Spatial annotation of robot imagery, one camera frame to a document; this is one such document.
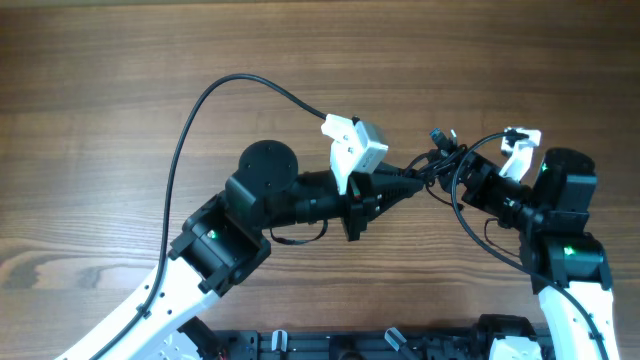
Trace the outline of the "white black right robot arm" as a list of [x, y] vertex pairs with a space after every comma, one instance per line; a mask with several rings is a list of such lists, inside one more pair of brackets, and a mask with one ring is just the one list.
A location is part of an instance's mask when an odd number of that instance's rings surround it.
[[556, 358], [618, 358], [611, 270], [603, 245], [585, 229], [597, 185], [594, 161], [551, 148], [528, 187], [467, 152], [455, 177], [466, 188], [463, 202], [518, 231], [516, 266], [531, 278]]

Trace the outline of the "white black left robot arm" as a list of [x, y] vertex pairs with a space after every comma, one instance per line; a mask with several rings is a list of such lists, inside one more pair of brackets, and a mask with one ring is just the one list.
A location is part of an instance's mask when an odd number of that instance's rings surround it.
[[265, 229], [341, 219], [348, 240], [419, 192], [420, 180], [380, 164], [354, 173], [340, 194], [331, 171], [298, 171], [284, 143], [263, 140], [240, 156], [222, 192], [196, 210], [171, 243], [162, 283], [148, 276], [111, 314], [63, 353], [65, 359], [145, 359], [167, 338], [243, 282], [271, 253]]

